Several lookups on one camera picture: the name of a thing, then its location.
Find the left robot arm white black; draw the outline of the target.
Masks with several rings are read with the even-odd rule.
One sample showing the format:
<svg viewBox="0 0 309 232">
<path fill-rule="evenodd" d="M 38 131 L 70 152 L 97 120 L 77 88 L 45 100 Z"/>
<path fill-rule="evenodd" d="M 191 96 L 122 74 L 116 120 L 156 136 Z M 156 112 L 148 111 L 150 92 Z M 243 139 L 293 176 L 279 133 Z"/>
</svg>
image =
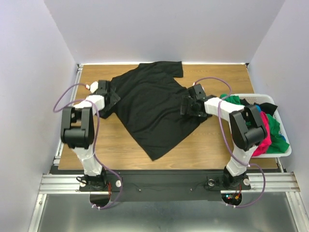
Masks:
<svg viewBox="0 0 309 232">
<path fill-rule="evenodd" d="M 100 115 L 120 101 L 112 89 L 110 81 L 99 80 L 83 85 L 90 95 L 83 100 L 75 100 L 63 108 L 53 111 L 62 112 L 60 138 L 62 143 L 77 155 L 84 175 L 76 177 L 80 191 L 111 190 L 112 185 L 106 177 L 106 167 L 96 156 Z"/>
</svg>

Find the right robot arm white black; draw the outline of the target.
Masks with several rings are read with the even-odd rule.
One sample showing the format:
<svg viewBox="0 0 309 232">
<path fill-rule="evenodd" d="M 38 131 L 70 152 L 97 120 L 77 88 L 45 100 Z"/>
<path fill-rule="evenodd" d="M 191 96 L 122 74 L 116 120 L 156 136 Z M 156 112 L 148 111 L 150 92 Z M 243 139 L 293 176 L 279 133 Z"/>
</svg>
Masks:
<svg viewBox="0 0 309 232">
<path fill-rule="evenodd" d="M 181 115 L 217 116 L 229 124 L 234 148 L 224 168 L 222 183 L 232 189 L 244 178 L 254 151 L 267 138 L 260 112 L 252 104 L 237 105 L 213 95 L 207 96 L 200 84 L 191 86 L 188 92 L 188 96 L 182 97 Z"/>
</svg>

